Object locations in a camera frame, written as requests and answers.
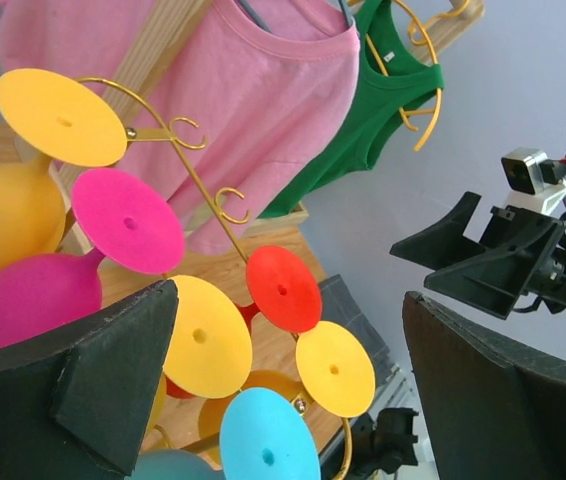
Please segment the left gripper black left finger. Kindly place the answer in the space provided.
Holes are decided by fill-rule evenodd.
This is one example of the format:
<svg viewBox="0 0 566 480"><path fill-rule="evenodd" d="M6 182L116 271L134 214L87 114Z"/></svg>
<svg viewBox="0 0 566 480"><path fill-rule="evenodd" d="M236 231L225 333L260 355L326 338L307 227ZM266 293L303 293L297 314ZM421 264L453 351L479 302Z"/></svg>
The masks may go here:
<svg viewBox="0 0 566 480"><path fill-rule="evenodd" d="M162 280L0 349L0 479L131 475L178 305Z"/></svg>

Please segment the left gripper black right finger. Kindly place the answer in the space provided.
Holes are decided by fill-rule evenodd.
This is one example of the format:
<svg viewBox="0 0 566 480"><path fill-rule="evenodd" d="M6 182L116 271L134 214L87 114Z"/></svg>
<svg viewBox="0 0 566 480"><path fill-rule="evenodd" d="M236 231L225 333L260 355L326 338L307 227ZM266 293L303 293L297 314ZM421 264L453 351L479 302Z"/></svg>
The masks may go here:
<svg viewBox="0 0 566 480"><path fill-rule="evenodd" d="M420 292L403 329L442 479L566 479L566 361Z"/></svg>

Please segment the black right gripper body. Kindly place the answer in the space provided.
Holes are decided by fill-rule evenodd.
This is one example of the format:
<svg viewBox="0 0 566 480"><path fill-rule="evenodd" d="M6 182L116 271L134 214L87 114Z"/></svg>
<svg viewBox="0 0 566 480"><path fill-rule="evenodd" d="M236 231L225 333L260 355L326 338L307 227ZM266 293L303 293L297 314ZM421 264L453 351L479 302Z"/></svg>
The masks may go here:
<svg viewBox="0 0 566 480"><path fill-rule="evenodd" d="M491 209L480 243L477 283L485 290L481 308L501 319L512 312L530 313L550 299L565 267L555 250L565 225L530 210L507 206Z"/></svg>

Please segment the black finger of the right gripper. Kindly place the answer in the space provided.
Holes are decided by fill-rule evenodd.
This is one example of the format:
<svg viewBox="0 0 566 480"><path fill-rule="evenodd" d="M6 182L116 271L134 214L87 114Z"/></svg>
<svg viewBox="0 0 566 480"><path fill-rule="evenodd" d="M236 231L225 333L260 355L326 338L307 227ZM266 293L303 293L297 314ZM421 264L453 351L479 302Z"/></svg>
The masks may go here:
<svg viewBox="0 0 566 480"><path fill-rule="evenodd" d="M443 218L395 243L389 254L438 271L484 253L480 243L464 236L480 200L480 195L465 192Z"/></svg>
<svg viewBox="0 0 566 480"><path fill-rule="evenodd" d="M431 273L424 286L505 319L520 296L546 293L560 277L553 254L565 228L557 219L493 219L483 253Z"/></svg>

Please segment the yellow wine glass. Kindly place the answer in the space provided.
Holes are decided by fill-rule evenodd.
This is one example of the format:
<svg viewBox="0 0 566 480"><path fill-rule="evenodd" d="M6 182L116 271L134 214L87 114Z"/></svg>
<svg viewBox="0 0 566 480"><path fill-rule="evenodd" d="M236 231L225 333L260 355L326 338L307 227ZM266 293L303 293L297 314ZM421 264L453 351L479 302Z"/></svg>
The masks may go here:
<svg viewBox="0 0 566 480"><path fill-rule="evenodd" d="M158 424L168 382L194 396L220 399L236 393L252 367L251 335L230 298L194 276L170 280L178 306L146 433Z"/></svg>
<svg viewBox="0 0 566 480"><path fill-rule="evenodd" d="M250 371L239 390L265 387L291 403L317 403L344 419L364 413L373 398L375 374L368 354L353 334L335 323L320 321L309 331L292 336L299 379L276 371ZM224 398L205 399L228 403L239 390Z"/></svg>
<svg viewBox="0 0 566 480"><path fill-rule="evenodd" d="M54 160L80 167L116 163L127 149L123 123L96 93L61 74L19 68L0 77L0 113L35 150L32 160L0 164L0 270L52 253L66 222Z"/></svg>

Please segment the yellow wine glass front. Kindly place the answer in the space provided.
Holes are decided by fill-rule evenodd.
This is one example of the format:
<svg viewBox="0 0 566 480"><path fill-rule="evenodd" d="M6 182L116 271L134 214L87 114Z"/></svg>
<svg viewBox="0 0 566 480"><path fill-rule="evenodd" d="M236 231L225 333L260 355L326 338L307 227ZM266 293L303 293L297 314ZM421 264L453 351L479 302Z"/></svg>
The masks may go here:
<svg viewBox="0 0 566 480"><path fill-rule="evenodd" d="M292 336L299 379L276 371L250 371L239 390L265 387L291 403L317 403L344 419L364 413L373 398L375 374L368 354L353 334L335 323L320 321L309 331ZM228 403L239 390L224 398L205 399Z"/></svg>

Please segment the red plastic wine glass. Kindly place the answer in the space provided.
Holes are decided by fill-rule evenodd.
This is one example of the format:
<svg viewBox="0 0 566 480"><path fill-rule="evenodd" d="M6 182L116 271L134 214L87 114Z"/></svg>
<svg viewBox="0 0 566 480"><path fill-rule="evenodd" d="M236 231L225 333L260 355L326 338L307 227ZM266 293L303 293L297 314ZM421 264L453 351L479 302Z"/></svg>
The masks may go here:
<svg viewBox="0 0 566 480"><path fill-rule="evenodd" d="M252 320L262 314L289 333L307 332L318 323L322 300L317 282L304 262L279 246L264 246L249 256L245 281L252 303L238 306L251 335ZM178 399L196 397L167 383L167 394Z"/></svg>

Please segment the blue plastic wine glass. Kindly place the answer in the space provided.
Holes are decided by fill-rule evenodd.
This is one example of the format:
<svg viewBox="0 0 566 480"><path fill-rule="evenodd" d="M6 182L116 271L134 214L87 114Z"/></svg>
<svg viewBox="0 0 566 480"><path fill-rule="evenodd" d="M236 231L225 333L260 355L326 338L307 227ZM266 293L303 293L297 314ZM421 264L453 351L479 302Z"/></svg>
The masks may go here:
<svg viewBox="0 0 566 480"><path fill-rule="evenodd" d="M220 470L184 450L138 457L132 479L319 479L312 434L301 416L273 390L250 388L229 404L220 427Z"/></svg>

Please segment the pink plastic wine glass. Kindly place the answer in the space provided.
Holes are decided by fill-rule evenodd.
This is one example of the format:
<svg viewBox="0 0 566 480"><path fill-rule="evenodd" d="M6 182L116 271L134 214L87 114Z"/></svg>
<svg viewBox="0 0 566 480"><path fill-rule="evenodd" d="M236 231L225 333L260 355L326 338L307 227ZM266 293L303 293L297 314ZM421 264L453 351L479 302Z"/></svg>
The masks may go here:
<svg viewBox="0 0 566 480"><path fill-rule="evenodd" d="M72 188L71 205L93 247L84 255L38 254L0 270L0 349L98 312L97 270L105 258L147 275L167 273L182 260L185 237L177 215L128 173L88 170Z"/></svg>

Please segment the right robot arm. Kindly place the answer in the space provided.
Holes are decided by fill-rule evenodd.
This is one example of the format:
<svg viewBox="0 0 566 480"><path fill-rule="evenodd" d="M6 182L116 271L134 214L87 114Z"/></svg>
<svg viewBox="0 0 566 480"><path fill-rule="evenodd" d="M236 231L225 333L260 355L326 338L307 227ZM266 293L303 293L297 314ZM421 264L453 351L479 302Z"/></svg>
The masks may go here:
<svg viewBox="0 0 566 480"><path fill-rule="evenodd" d="M440 220L395 243L390 255L429 269L427 289L505 320L545 306L566 310L566 212L492 207L479 240L465 235L481 200L463 194Z"/></svg>

